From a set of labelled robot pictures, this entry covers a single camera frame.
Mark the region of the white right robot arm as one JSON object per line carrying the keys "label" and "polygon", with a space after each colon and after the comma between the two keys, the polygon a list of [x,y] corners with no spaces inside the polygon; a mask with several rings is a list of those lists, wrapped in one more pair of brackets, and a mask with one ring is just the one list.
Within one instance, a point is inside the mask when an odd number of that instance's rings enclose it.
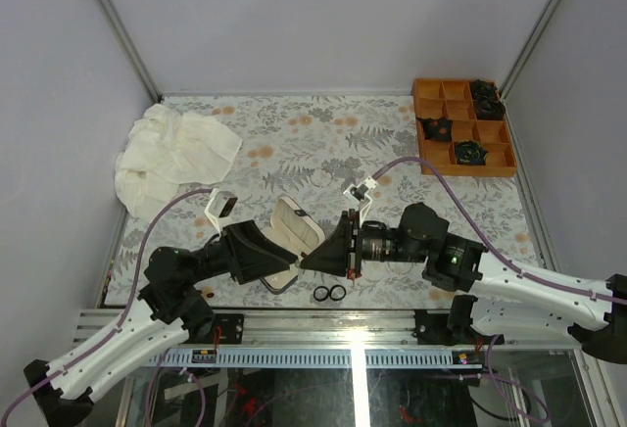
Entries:
{"label": "white right robot arm", "polygon": [[581,279],[509,260],[485,239],[449,232],[422,203],[406,207],[397,227],[364,221],[355,210],[342,218],[348,277],[360,276],[364,261],[424,263],[424,280],[455,293],[446,321],[454,341],[564,338],[589,356],[625,363],[625,276]]}

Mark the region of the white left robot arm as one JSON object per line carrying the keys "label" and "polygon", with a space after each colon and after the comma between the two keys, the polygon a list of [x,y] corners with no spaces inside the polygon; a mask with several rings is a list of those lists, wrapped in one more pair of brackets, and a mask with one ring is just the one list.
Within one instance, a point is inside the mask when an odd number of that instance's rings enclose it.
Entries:
{"label": "white left robot arm", "polygon": [[24,368],[50,426],[76,426],[122,378],[153,356],[186,342],[204,343],[216,314],[196,284],[224,274],[246,284],[286,271],[324,239],[304,211],[276,210],[266,229],[246,220],[225,226],[202,248],[160,247],[148,259],[148,281],[121,314],[64,356]]}

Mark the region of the cream and navy jewelry box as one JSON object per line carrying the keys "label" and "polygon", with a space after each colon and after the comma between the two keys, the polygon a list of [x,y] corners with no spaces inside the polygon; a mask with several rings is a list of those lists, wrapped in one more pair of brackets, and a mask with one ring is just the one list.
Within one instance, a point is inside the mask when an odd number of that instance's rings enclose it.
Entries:
{"label": "cream and navy jewelry box", "polygon": [[262,233],[274,244],[297,256],[296,262],[287,270],[262,279],[270,293],[278,295],[298,280],[301,259],[325,240],[324,231],[293,199],[282,196],[276,202],[269,226]]}

